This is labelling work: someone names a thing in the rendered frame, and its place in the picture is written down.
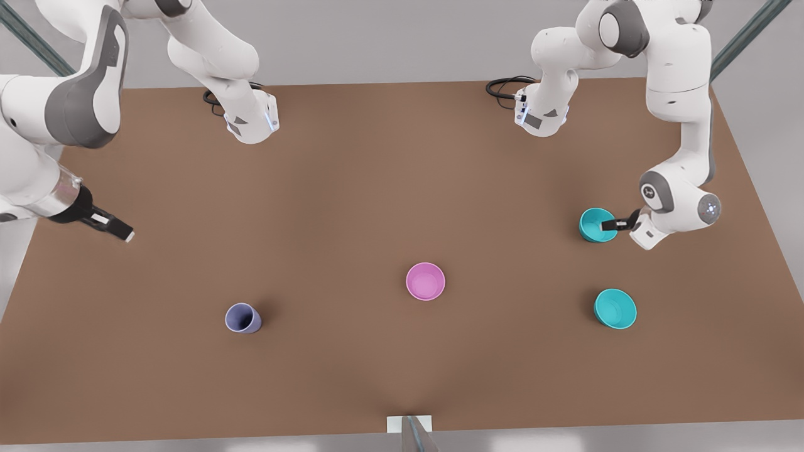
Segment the teal blue bowl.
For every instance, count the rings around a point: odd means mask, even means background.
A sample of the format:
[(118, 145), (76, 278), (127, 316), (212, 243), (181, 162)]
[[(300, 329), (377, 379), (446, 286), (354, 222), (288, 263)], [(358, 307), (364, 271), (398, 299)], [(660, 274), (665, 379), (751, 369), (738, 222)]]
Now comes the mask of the teal blue bowl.
[(623, 330), (634, 325), (638, 311), (631, 296), (620, 289), (605, 289), (597, 295), (592, 306), (594, 315), (604, 326)]
[(589, 208), (583, 212), (579, 220), (581, 237), (592, 243), (606, 243), (614, 239), (617, 230), (603, 230), (601, 224), (615, 220), (615, 216), (603, 208)]

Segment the lavender purple cup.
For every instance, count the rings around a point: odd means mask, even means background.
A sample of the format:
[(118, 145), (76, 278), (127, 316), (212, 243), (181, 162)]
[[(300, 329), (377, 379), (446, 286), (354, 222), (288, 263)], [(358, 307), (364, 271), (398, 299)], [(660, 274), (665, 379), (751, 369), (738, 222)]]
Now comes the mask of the lavender purple cup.
[(262, 326), (261, 315), (247, 303), (236, 303), (230, 306), (224, 321), (229, 331), (241, 334), (255, 333)]

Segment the silver frame post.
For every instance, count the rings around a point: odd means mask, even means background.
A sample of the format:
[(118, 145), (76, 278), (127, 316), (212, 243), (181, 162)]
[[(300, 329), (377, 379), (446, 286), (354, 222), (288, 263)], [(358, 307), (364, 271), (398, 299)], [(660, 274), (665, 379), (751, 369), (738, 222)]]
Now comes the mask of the silver frame post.
[(0, 24), (3, 24), (32, 54), (60, 77), (75, 70), (59, 55), (6, 0), (0, 0)]
[(440, 452), (431, 436), (431, 415), (387, 417), (386, 430), (400, 434), (400, 452)]
[(712, 83), (793, 1), (766, 0), (760, 9), (747, 20), (740, 31), (715, 55), (712, 61), (709, 83)]

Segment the pink bowl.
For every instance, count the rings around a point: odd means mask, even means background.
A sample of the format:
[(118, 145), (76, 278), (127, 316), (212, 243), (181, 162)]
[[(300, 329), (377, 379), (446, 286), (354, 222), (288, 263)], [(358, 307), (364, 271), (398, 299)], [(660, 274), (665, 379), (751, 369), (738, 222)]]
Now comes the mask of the pink bowl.
[(437, 299), (444, 292), (445, 285), (444, 272), (431, 262), (414, 264), (405, 277), (406, 289), (420, 301)]

